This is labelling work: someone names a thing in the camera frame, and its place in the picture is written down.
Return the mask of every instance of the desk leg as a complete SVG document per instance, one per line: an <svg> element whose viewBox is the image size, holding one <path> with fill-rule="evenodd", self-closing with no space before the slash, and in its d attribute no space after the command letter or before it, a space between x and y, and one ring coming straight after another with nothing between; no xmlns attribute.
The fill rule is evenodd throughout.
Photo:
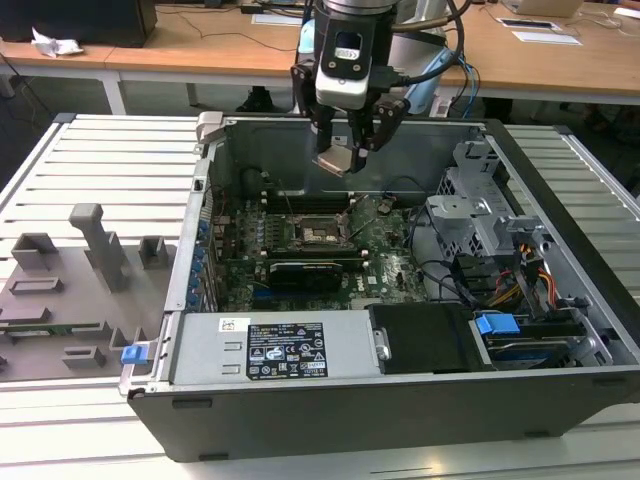
<svg viewBox="0 0 640 480"><path fill-rule="evenodd" d="M124 106L124 85L120 82L117 72L106 73L108 73L108 75L102 79L102 85L104 86L104 91L107 94L111 113L113 115L126 115L127 109Z"/></svg>
<svg viewBox="0 0 640 480"><path fill-rule="evenodd" d="M11 76L0 75L0 96L2 98L13 98L16 96L16 92L13 91L11 82L9 81Z"/></svg>
<svg viewBox="0 0 640 480"><path fill-rule="evenodd" d="M531 118L531 120L533 120L534 122L537 122L540 119L540 115L542 115L545 108L547 108L547 105L549 105L549 102L547 102L546 100L539 101L536 107L533 109L533 112L531 112L529 118Z"/></svg>
<svg viewBox="0 0 640 480"><path fill-rule="evenodd" d="M195 83L187 83L187 97L189 98L189 105L192 107L197 107L198 103L198 92L196 91Z"/></svg>

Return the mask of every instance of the sticker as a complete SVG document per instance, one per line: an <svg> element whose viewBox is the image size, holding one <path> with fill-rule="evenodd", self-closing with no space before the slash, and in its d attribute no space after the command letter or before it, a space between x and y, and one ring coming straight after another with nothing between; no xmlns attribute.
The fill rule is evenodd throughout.
<svg viewBox="0 0 640 480"><path fill-rule="evenodd" d="M246 327L249 379L278 380L329 375L322 323L247 323Z"/></svg>
<svg viewBox="0 0 640 480"><path fill-rule="evenodd" d="M250 323L251 323L250 318L223 317L220 319L220 331L221 332L246 332Z"/></svg>
<svg viewBox="0 0 640 480"><path fill-rule="evenodd" d="M51 333L46 330L24 330L22 332L8 332L10 337L49 337Z"/></svg>

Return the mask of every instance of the slotted metal surface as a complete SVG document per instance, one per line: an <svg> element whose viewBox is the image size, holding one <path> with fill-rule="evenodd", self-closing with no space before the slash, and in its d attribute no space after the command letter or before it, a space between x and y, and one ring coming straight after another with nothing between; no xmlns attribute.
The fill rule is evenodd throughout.
<svg viewBox="0 0 640 480"><path fill-rule="evenodd" d="M640 303L640 208L571 135L553 127L507 127L582 231ZM525 213L533 207L509 182Z"/></svg>
<svg viewBox="0 0 640 480"><path fill-rule="evenodd" d="M129 130L132 131L193 131L195 119L79 116L70 127L56 127L53 137L62 140L69 130ZM557 134L550 129L513 129L520 139L557 140ZM34 158L31 169L22 171L17 188L10 188L0 195L0 234L11 237L0 240L0 255L10 258L10 250L20 232L19 228L50 227L58 225L54 236L58 245L82 245L78 237L68 237L62 225L67 210L78 201L97 201L105 205L105 224L113 224L123 242L135 242L143 224L149 229L146 234L158 234L179 226L181 209L187 200L188 186L184 189L166 187L163 189L159 176L164 165L191 166L196 157L190 152L146 152L124 149L106 152L103 142L110 140L89 140L86 151L69 152L54 148L54 142L44 142L40 157ZM529 147L536 162L545 162L544 175L551 171L585 170L585 162L580 162L565 142L553 143L554 148ZM115 182L110 188L93 190L89 187L78 189L46 188L48 182L55 182L51 172L52 164L95 165L95 172L105 164L113 171L92 175L89 167L79 176L82 179L96 177L131 178L126 168L146 164L154 169L151 178L156 188L139 187L129 189ZM166 177L182 179L180 175ZM34 179L40 180L36 188ZM576 189L559 192L562 200L572 209L578 219L594 220L593 208L602 214L607 222L625 219L620 211L620 202L610 190L594 193L581 190L585 187L574 185ZM517 194L521 201L526 199ZM608 255L607 260L615 268L637 265L636 257L630 252L637 241L627 234L601 235L596 243ZM456 478L456 479L533 479L546 480L609 480L640 478L640 407L621 405L611 407L565 434L562 438L537 439L519 442L492 442L468 445L448 445L428 448L359 452L335 455L315 455L256 459L248 461L222 461L200 464L177 464L169 460L158 442L140 423L133 411L119 396L115 379L92 380L90 383L72 386L68 381L49 382L43 389L35 384L14 385L10 388L0 385L0 478L3 479L75 479L75 478L172 478L176 480L200 479L253 479L275 480L283 478L305 478L308 480L330 479L415 479L415 478ZM313 432L300 425L301 441L313 441Z"/></svg>
<svg viewBox="0 0 640 480"><path fill-rule="evenodd" d="M47 232L59 247L85 245L67 221L76 203L100 203L123 245L144 235L177 244L198 155L195 118L78 115L51 140L0 213L0 286L22 233Z"/></svg>

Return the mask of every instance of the paper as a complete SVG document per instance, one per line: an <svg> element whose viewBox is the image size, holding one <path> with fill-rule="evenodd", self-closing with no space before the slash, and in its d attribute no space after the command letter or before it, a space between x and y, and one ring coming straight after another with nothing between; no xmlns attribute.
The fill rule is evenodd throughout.
<svg viewBox="0 0 640 480"><path fill-rule="evenodd" d="M557 33L537 33L537 32L512 32L523 42L553 43L557 45L582 45L571 35L560 35Z"/></svg>
<svg viewBox="0 0 640 480"><path fill-rule="evenodd" d="M288 25L299 27L302 25L302 17L286 17L284 15L271 15L269 13L256 13L251 16L251 23L255 25Z"/></svg>
<svg viewBox="0 0 640 480"><path fill-rule="evenodd" d="M630 8L616 8L616 11L613 12L614 15L622 15L623 17L631 17L637 18L640 20L640 11L639 10L631 10Z"/></svg>
<svg viewBox="0 0 640 480"><path fill-rule="evenodd" d="M58 55L73 55L84 51L75 40L56 40L38 33L35 28L32 28L31 31L33 32L31 44L35 45L43 55L56 58Z"/></svg>

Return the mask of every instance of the blue latch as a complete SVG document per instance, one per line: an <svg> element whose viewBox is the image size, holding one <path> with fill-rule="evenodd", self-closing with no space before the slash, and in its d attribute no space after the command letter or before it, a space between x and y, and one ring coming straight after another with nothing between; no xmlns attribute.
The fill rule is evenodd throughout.
<svg viewBox="0 0 640 480"><path fill-rule="evenodd" d="M510 313L485 313L476 318L476 325L481 335L520 333L518 322Z"/></svg>
<svg viewBox="0 0 640 480"><path fill-rule="evenodd" d="M146 365L148 353L148 345L129 345L122 350L120 361L123 365Z"/></svg>

